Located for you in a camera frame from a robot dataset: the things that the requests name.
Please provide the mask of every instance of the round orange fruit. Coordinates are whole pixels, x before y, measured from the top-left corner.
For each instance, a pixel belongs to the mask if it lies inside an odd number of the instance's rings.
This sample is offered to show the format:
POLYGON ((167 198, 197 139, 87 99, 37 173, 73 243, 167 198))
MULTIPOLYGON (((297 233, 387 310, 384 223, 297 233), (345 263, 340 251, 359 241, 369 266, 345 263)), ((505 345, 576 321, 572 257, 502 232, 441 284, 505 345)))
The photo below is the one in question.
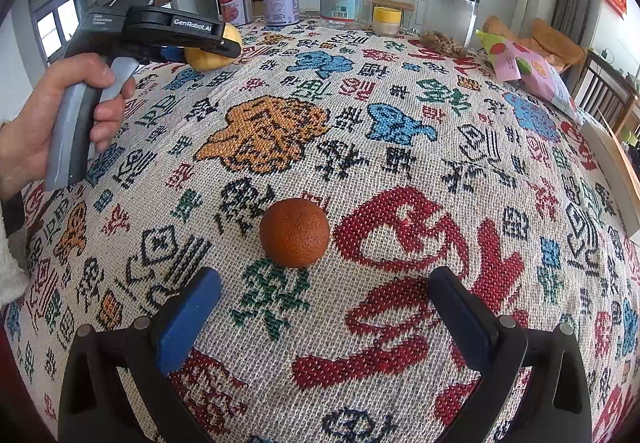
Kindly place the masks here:
POLYGON ((262 216, 260 242, 274 263, 302 268, 324 254, 329 245, 329 221, 308 199, 277 201, 262 216))

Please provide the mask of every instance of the metal screw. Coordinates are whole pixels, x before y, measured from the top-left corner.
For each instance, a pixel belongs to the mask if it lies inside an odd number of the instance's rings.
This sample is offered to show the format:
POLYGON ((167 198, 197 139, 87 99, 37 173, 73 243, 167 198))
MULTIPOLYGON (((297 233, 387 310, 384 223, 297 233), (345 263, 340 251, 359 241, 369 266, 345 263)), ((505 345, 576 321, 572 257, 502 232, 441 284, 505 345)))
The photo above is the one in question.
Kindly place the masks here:
POLYGON ((85 337, 91 333, 92 330, 93 328, 91 327, 91 324, 82 324, 78 330, 76 330, 76 335, 79 337, 85 337))
POLYGON ((151 319, 146 315, 142 315, 142 317, 138 317, 133 321, 133 327, 135 329, 147 329, 151 324, 151 319))
POLYGON ((565 335, 573 335, 574 334, 574 329, 571 327, 571 324, 567 324, 567 322, 561 322, 560 323, 560 330, 565 335))
POLYGON ((516 327, 516 321, 511 315, 501 315, 498 322, 503 328, 511 329, 516 327))

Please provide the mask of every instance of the yellow fruit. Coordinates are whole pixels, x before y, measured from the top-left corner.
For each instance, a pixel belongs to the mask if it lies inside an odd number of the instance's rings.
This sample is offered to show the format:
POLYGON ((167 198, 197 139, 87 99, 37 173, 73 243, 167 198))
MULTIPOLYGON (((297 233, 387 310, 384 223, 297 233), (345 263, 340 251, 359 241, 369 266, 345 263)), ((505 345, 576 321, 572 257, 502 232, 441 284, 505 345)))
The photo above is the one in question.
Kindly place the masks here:
MULTIPOLYGON (((242 48, 242 38, 240 37, 240 32, 238 32, 238 29, 235 26, 226 24, 222 37, 236 41, 240 44, 240 48, 242 48)), ((198 71, 211 71, 212 69, 222 68, 236 60, 234 58, 218 55, 217 53, 202 51, 200 48, 185 48, 184 56, 189 65, 198 71)))
POLYGON ((329 222, 324 211, 309 200, 277 201, 262 216, 260 242, 274 263, 305 267, 324 254, 329 244, 329 222))

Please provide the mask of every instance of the gray handle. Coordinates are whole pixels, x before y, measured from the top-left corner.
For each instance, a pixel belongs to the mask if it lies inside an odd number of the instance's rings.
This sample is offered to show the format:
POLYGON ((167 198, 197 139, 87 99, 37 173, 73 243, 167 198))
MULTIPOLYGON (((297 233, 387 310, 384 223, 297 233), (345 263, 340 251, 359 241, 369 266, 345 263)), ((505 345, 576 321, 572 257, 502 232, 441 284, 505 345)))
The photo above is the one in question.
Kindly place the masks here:
POLYGON ((116 81, 110 87, 97 89, 79 82, 65 89, 51 133, 45 190, 73 185, 86 177, 95 106, 115 98, 139 65, 134 58, 117 57, 111 63, 116 81))

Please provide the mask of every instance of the window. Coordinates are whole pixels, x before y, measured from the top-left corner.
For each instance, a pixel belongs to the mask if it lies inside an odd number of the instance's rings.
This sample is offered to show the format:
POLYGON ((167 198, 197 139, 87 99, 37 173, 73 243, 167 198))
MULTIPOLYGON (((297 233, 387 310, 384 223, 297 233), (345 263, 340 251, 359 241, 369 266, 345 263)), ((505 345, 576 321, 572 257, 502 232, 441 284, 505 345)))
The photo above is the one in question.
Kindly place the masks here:
POLYGON ((60 57, 84 14, 112 0, 50 0, 35 12, 42 49, 49 62, 60 57))

